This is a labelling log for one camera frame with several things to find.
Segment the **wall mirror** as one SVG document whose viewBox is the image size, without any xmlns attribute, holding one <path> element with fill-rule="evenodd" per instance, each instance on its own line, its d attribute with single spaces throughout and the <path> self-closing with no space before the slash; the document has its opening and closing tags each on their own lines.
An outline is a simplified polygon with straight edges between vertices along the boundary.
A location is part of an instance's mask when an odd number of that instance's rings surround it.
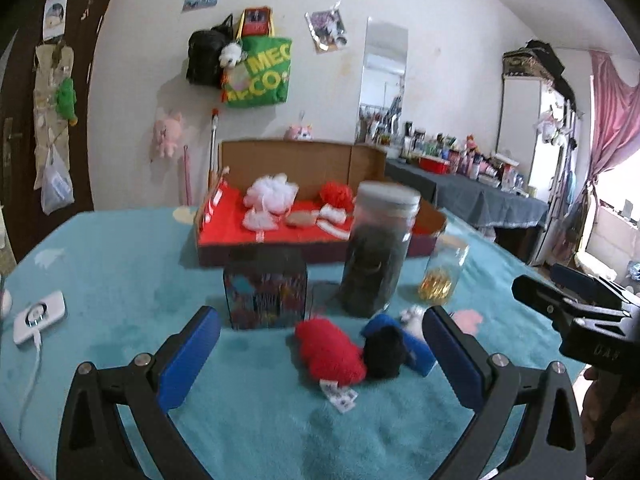
<svg viewBox="0 0 640 480">
<path fill-rule="evenodd" d="M 368 18 L 360 82 L 357 143 L 397 145 L 408 63 L 407 29 Z"/>
</svg>

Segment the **white plush bunny checkered bow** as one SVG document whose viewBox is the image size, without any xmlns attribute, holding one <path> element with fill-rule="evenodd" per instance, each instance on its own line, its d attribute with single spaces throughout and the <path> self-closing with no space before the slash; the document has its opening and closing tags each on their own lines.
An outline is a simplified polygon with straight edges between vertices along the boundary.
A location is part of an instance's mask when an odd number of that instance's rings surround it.
<svg viewBox="0 0 640 480">
<path fill-rule="evenodd" d="M 416 339 L 424 339 L 422 321 L 425 309 L 420 306 L 412 306 L 402 310 L 399 315 L 399 322 L 402 329 Z"/>
</svg>

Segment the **pink plush cat toy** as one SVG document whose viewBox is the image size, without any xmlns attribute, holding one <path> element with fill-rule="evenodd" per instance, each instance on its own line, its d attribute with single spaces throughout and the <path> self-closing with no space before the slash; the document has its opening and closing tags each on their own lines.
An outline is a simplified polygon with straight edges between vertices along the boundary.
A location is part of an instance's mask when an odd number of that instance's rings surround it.
<svg viewBox="0 0 640 480">
<path fill-rule="evenodd" d="M 312 127 L 311 125 L 289 126 L 285 131 L 283 139 L 288 141 L 312 141 L 314 140 Z"/>
</svg>

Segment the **pink curtain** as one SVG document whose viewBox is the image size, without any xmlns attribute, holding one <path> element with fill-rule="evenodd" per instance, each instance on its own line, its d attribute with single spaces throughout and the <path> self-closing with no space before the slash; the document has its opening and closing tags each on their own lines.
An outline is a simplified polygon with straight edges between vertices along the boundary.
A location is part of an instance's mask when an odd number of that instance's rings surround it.
<svg viewBox="0 0 640 480">
<path fill-rule="evenodd" d="M 626 84 L 607 53 L 589 54 L 593 126 L 587 182 L 597 196 L 600 175 L 639 151 L 639 84 Z"/>
</svg>

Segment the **white tissue cloth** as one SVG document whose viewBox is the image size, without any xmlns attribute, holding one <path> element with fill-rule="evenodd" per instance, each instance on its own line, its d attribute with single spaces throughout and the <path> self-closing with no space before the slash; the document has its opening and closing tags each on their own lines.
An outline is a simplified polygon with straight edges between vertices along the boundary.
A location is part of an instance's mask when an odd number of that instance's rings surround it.
<svg viewBox="0 0 640 480">
<path fill-rule="evenodd" d="M 279 229 L 278 218 L 268 210 L 248 210 L 242 220 L 244 229 L 253 232 L 267 232 Z"/>
</svg>

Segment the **green plush on door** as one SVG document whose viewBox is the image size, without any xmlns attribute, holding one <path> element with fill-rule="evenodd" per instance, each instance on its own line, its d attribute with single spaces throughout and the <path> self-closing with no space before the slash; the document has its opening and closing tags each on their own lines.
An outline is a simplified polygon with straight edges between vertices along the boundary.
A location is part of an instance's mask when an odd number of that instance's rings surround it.
<svg viewBox="0 0 640 480">
<path fill-rule="evenodd" d="M 68 121 L 70 126 L 78 123 L 75 104 L 77 101 L 73 79 L 66 77 L 58 85 L 55 92 L 55 109 L 58 114 Z"/>
</svg>

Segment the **plastic bag on door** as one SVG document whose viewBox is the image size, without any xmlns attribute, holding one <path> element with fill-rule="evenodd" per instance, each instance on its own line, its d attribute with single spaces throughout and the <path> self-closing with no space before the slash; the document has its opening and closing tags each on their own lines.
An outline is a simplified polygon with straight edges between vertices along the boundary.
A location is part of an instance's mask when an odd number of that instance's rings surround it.
<svg viewBox="0 0 640 480">
<path fill-rule="evenodd" d="M 51 145 L 41 182 L 41 208 L 47 216 L 75 201 L 73 182 L 58 150 Z"/>
</svg>

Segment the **white refrigerator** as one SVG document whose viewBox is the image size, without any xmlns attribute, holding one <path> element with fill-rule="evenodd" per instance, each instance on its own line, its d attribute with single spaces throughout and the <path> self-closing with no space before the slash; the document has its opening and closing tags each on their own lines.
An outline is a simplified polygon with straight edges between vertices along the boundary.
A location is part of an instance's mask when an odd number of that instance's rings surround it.
<svg viewBox="0 0 640 480">
<path fill-rule="evenodd" d="M 574 113 L 548 80 L 505 76 L 496 152 L 518 164 L 524 190 L 548 202 L 564 165 Z"/>
</svg>

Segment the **red mesh bath pouf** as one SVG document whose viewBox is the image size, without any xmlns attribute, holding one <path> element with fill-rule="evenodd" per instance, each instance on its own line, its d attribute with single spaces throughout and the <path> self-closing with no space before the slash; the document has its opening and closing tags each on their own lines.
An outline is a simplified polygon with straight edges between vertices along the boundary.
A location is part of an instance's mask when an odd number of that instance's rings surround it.
<svg viewBox="0 0 640 480">
<path fill-rule="evenodd" d="M 354 193 L 347 184 L 328 181 L 320 188 L 319 197 L 323 205 L 344 209 L 348 214 L 354 210 Z"/>
</svg>

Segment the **cardboard box red lining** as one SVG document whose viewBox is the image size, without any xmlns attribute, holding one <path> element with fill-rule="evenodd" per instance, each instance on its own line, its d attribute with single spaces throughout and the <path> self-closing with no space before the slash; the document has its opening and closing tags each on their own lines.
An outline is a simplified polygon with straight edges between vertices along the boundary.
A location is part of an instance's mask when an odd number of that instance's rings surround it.
<svg viewBox="0 0 640 480">
<path fill-rule="evenodd" d="M 277 229 L 258 234 L 245 229 L 244 196 L 259 178 L 285 174 L 298 185 L 294 211 L 317 212 L 322 186 L 333 182 L 356 191 L 363 181 L 383 181 L 386 155 L 370 145 L 318 141 L 236 140 L 218 146 L 221 173 L 194 219 L 194 240 L 201 266 L 224 266 L 238 246 L 285 244 L 297 247 L 308 263 L 345 260 L 352 219 L 331 231 L 320 226 L 288 226 L 282 214 Z"/>
</svg>

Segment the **green tote bag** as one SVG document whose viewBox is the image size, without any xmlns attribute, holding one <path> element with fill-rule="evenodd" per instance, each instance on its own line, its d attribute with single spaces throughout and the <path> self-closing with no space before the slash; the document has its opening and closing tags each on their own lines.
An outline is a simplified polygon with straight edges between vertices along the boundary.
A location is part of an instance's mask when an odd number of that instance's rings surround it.
<svg viewBox="0 0 640 480">
<path fill-rule="evenodd" d="M 231 42 L 239 42 L 245 60 L 222 69 L 221 101 L 232 108 L 285 103 L 292 66 L 292 40 L 276 35 L 269 6 L 246 8 Z"/>
</svg>

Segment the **black and blue plush toy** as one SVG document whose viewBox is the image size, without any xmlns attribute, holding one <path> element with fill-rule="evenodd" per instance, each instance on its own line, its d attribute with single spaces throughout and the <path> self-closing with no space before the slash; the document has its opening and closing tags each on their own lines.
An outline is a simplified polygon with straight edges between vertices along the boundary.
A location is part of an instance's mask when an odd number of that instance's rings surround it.
<svg viewBox="0 0 640 480">
<path fill-rule="evenodd" d="M 369 380 L 396 378 L 403 365 L 426 377 L 436 363 L 423 339 L 409 334 L 384 313 L 370 318 L 360 334 L 364 339 L 362 360 Z"/>
</svg>

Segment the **white mesh bath pouf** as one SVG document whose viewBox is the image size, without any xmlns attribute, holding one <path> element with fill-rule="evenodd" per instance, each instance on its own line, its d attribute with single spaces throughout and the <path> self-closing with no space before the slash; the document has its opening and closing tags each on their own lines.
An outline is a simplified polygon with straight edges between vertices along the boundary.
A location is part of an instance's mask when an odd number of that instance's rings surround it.
<svg viewBox="0 0 640 480">
<path fill-rule="evenodd" d="M 256 211 L 285 214 L 293 206 L 299 186 L 286 174 L 258 178 L 246 191 L 243 204 Z"/>
</svg>

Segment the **small white plush dog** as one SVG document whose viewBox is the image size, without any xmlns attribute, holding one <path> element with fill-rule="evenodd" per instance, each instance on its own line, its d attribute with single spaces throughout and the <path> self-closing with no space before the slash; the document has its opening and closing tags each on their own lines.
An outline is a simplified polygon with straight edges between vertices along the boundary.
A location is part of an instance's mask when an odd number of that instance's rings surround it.
<svg viewBox="0 0 640 480">
<path fill-rule="evenodd" d="M 224 70 L 231 70 L 242 63 L 246 58 L 246 53 L 242 44 L 235 41 L 222 48 L 219 55 L 219 65 Z"/>
</svg>

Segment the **beige round powder puff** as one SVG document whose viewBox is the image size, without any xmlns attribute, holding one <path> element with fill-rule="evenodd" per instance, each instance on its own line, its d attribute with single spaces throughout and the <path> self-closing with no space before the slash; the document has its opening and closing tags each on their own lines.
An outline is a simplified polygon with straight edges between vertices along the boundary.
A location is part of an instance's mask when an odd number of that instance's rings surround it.
<svg viewBox="0 0 640 480">
<path fill-rule="evenodd" d="M 285 218 L 284 223 L 292 228 L 309 228 L 316 224 L 318 214 L 309 210 L 296 210 L 290 212 Z"/>
</svg>

